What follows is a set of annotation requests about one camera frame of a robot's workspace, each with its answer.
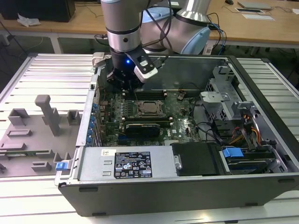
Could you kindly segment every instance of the wooden desk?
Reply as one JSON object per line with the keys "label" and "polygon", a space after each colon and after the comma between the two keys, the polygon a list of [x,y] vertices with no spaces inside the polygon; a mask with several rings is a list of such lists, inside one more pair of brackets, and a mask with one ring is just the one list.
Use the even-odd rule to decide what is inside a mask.
{"label": "wooden desk", "polygon": [[[27,28],[16,20],[4,20],[1,15],[0,20],[13,35],[43,36],[50,38],[54,52],[56,54],[62,54],[63,50],[58,41],[60,37],[93,39],[95,34],[106,34],[104,17],[102,15],[100,5],[84,7],[83,4],[80,4],[80,6],[76,4],[76,12],[69,22],[41,21],[41,25]],[[2,42],[8,45],[9,42],[5,37],[8,33],[2,26],[0,26],[0,35],[1,34]]]}
{"label": "wooden desk", "polygon": [[[271,7],[299,9],[299,2],[278,0],[242,1],[264,2]],[[299,15],[293,12],[287,13],[281,8],[274,8],[265,15],[270,15],[275,21],[249,20],[242,13],[232,13],[227,9],[237,12],[235,8],[241,6],[237,4],[237,0],[234,0],[234,2],[234,5],[230,6],[221,0],[212,0],[208,10],[208,13],[215,12],[218,14],[220,27],[227,33],[227,45],[299,48]],[[213,22],[217,22],[215,15],[211,15],[211,18]],[[211,50],[218,38],[218,32],[212,31],[206,46],[207,52]]]}
{"label": "wooden desk", "polygon": [[[278,0],[246,0],[265,2],[270,6],[284,8],[298,8],[299,2]],[[299,15],[287,13],[280,8],[271,10],[271,16],[275,21],[248,20],[241,13],[232,13],[226,8],[236,11],[240,7],[235,4],[230,6],[224,0],[212,0],[208,13],[216,12],[219,15],[220,26],[227,33],[227,45],[277,47],[277,48],[299,48]],[[1,21],[14,35],[44,36],[51,39],[55,53],[62,53],[58,39],[87,38],[93,39],[95,34],[106,34],[104,17],[101,16],[101,6],[76,6],[76,12],[68,23],[41,21],[40,26],[25,27],[14,20]],[[213,22],[217,22],[215,15],[211,15]],[[0,27],[0,34],[7,32]],[[212,31],[210,40],[205,47],[205,54],[210,54],[211,48],[219,38],[217,31]]]}

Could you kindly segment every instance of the gray plastic block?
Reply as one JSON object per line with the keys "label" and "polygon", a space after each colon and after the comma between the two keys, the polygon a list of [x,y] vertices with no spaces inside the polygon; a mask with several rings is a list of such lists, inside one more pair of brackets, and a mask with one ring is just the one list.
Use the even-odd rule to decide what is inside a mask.
{"label": "gray plastic block", "polygon": [[65,156],[64,156],[64,160],[70,160],[71,159],[71,156],[69,153],[66,153]]}
{"label": "gray plastic block", "polygon": [[[10,131],[19,131],[25,129],[23,126],[9,125],[5,135],[0,140],[0,147],[4,144],[22,144],[25,143],[26,149],[22,150],[28,156],[19,156],[17,154],[7,154],[6,150],[0,151],[0,163],[7,168],[9,172],[0,173],[2,177],[14,176],[39,176],[39,175],[55,175],[55,163],[53,159],[55,153],[59,153],[59,157],[65,158],[66,153],[69,153],[73,158],[76,149],[76,141],[78,136],[79,126],[70,126],[67,114],[60,115],[60,135],[54,137],[52,131],[47,127],[41,115],[30,115],[29,118],[24,118],[23,122],[26,129],[30,129],[30,136],[8,137]],[[30,156],[30,152],[35,151],[35,155]],[[35,172],[31,166],[33,161],[47,161],[52,170]]]}
{"label": "gray plastic block", "polygon": [[4,173],[5,169],[6,169],[6,167],[0,163],[0,173]]}
{"label": "gray plastic block", "polygon": [[69,125],[80,125],[81,118],[78,110],[69,110],[67,112]]}
{"label": "gray plastic block", "polygon": [[5,154],[0,154],[0,160],[9,160],[9,157]]}
{"label": "gray plastic block", "polygon": [[55,116],[53,113],[53,110],[50,106],[50,100],[51,98],[49,95],[38,95],[36,97],[35,104],[41,108],[53,135],[59,136],[59,119],[57,119],[57,116]]}
{"label": "gray plastic block", "polygon": [[51,171],[52,166],[49,164],[48,161],[36,161],[32,162],[31,168],[34,171]]}
{"label": "gray plastic block", "polygon": [[[56,108],[52,108],[52,111],[53,111],[54,119],[57,119],[58,123],[59,123],[60,122],[60,117],[59,117],[59,114],[58,114],[58,110]],[[45,118],[45,116],[42,116],[42,119],[43,119],[45,125],[49,125],[47,119]]]}
{"label": "gray plastic block", "polygon": [[61,159],[59,153],[55,153],[53,163],[58,163],[58,162],[61,162],[61,161],[62,161],[62,159]]}
{"label": "gray plastic block", "polygon": [[8,119],[14,126],[25,126],[23,122],[23,118],[28,118],[29,115],[27,114],[25,109],[13,109]]}
{"label": "gray plastic block", "polygon": [[17,143],[17,144],[2,144],[0,147],[0,150],[6,150],[6,151],[19,151],[19,150],[25,150],[26,144],[25,143]]}
{"label": "gray plastic block", "polygon": [[30,131],[30,129],[18,129],[18,130],[13,130],[13,131],[9,131],[7,133],[8,137],[26,137],[26,136],[30,136],[32,134],[32,132]]}
{"label": "gray plastic block", "polygon": [[51,149],[51,150],[48,150],[48,152],[46,152],[46,153],[36,153],[36,156],[40,159],[42,159],[42,158],[54,158],[55,153]]}

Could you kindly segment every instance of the blue cable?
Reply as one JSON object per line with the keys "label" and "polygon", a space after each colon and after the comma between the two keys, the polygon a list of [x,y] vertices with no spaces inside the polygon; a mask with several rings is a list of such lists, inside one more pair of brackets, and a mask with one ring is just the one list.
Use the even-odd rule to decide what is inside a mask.
{"label": "blue cable", "polygon": [[221,29],[219,29],[219,27],[216,25],[216,24],[214,24],[214,23],[212,23],[211,22],[211,24],[221,33],[221,35],[222,35],[222,39],[223,39],[223,41],[222,41],[222,46],[221,46],[221,49],[220,49],[220,51],[219,51],[219,53],[218,53],[218,55],[220,55],[220,53],[222,52],[222,50],[224,49],[224,45],[226,44],[226,40],[225,40],[225,38],[224,38],[224,35],[223,35],[223,32],[222,32],[222,30]]}

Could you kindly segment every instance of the white paper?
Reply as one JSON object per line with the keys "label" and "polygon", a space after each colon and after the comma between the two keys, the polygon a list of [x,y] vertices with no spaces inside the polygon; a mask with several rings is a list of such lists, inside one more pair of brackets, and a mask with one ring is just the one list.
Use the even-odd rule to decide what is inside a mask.
{"label": "white paper", "polygon": [[242,14],[246,19],[249,20],[270,20],[275,21],[271,16],[268,15],[249,15],[249,14]]}
{"label": "white paper", "polygon": [[172,5],[172,6],[179,6],[179,3],[178,3],[177,1],[172,1],[172,2],[171,2],[171,5]]}
{"label": "white paper", "polygon": [[29,27],[29,26],[37,26],[41,24],[38,19],[29,19],[21,16],[20,14],[18,14],[18,16],[19,18],[17,19],[17,21],[23,26]]}
{"label": "white paper", "polygon": [[299,9],[295,9],[295,8],[293,8],[293,12],[294,12],[295,14],[299,15]]}

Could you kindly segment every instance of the power supply label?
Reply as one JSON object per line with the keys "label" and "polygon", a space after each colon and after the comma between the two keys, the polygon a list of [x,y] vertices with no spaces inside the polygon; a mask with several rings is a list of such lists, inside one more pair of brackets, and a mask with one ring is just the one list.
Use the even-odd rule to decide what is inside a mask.
{"label": "power supply label", "polygon": [[153,177],[150,152],[115,153],[116,179]]}

